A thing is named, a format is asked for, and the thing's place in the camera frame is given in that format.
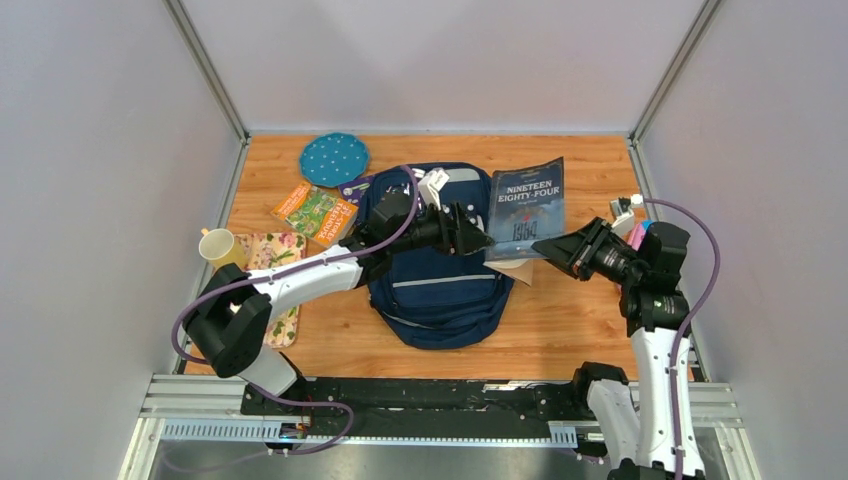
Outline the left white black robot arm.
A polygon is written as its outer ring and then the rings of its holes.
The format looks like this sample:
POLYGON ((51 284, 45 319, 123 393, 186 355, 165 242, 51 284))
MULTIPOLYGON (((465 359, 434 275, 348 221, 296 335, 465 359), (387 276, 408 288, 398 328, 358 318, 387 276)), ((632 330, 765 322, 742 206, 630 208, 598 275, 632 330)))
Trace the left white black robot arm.
POLYGON ((219 268, 201 295, 175 322, 198 348, 198 362, 220 378, 237 376, 266 395, 283 415, 304 405, 295 366, 265 344, 270 320, 286 310, 336 292, 358 289, 387 273, 394 255, 432 248, 469 256, 494 245, 480 221, 458 204, 428 205, 415 193, 387 193, 366 219, 323 253, 266 270, 219 268))

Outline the Nineteen Eighty-Four dark book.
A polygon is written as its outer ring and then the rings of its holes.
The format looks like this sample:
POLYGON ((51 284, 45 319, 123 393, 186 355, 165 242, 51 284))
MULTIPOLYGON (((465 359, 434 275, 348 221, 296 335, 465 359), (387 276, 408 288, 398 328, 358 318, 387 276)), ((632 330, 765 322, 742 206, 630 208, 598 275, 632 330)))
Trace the Nineteen Eighty-Four dark book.
POLYGON ((485 249, 484 265, 530 286, 534 261, 541 255, 537 241, 565 233, 565 162, 549 162, 492 176, 486 233, 493 244, 485 249))

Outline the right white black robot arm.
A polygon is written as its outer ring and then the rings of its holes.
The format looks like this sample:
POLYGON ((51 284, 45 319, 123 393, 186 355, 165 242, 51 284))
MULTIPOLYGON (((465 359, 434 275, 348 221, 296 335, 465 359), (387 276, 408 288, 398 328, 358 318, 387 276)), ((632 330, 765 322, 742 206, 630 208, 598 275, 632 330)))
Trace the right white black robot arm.
POLYGON ((637 359, 638 391, 622 369, 586 362, 576 370, 570 404, 595 418, 611 479, 703 479, 689 403, 690 306, 678 288, 690 235, 652 223, 633 248, 596 218, 583 228, 540 240, 532 248, 568 276, 601 275, 620 288, 619 310, 637 359))

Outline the orange treehouse book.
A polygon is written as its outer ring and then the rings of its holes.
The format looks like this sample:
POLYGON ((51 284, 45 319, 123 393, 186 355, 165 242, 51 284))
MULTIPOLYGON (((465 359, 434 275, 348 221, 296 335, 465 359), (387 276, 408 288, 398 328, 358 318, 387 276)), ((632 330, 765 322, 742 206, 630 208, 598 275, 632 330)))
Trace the orange treehouse book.
POLYGON ((325 248, 347 235, 357 213, 356 205, 307 181, 271 210, 274 217, 325 248))

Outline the navy blue backpack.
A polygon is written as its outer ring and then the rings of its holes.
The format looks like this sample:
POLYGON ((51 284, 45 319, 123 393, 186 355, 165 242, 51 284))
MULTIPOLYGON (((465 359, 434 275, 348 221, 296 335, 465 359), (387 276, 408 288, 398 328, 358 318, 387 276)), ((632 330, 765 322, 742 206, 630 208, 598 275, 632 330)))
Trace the navy blue backpack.
MULTIPOLYGON (((459 203, 465 213, 489 220, 492 179, 484 170, 462 162, 413 164, 423 170, 443 168, 449 176, 440 190, 443 204, 459 203)), ((365 221, 385 193, 410 192, 409 176, 394 167, 373 176, 360 203, 365 221)), ((433 248, 392 256, 388 273, 367 285, 371 307, 406 345, 449 350, 481 342, 499 326, 515 281, 484 266, 485 252, 448 256, 433 248)))

